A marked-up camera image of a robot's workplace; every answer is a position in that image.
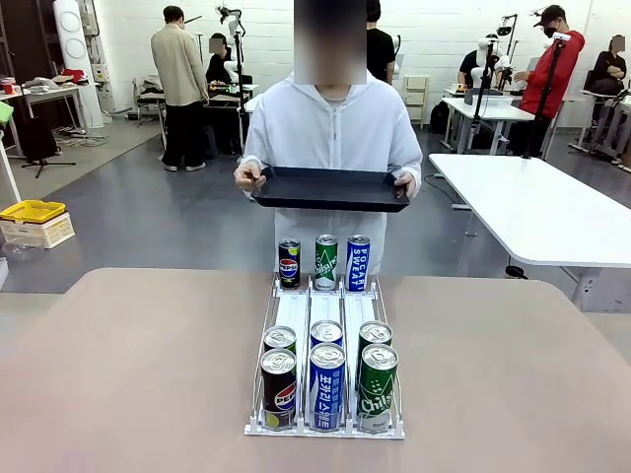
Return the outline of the person's right hand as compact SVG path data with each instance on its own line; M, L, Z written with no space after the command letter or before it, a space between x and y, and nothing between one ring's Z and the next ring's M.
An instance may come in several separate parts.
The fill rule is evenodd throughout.
M266 181L260 165L255 161L240 163L234 172L235 184L246 192L260 188Z

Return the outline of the person's left hand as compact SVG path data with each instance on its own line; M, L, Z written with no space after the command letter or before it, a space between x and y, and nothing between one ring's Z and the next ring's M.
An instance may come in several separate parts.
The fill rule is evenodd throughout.
M410 171L398 172L394 177L394 188L398 198L406 196L408 199L412 199L416 196L418 183L416 177Z

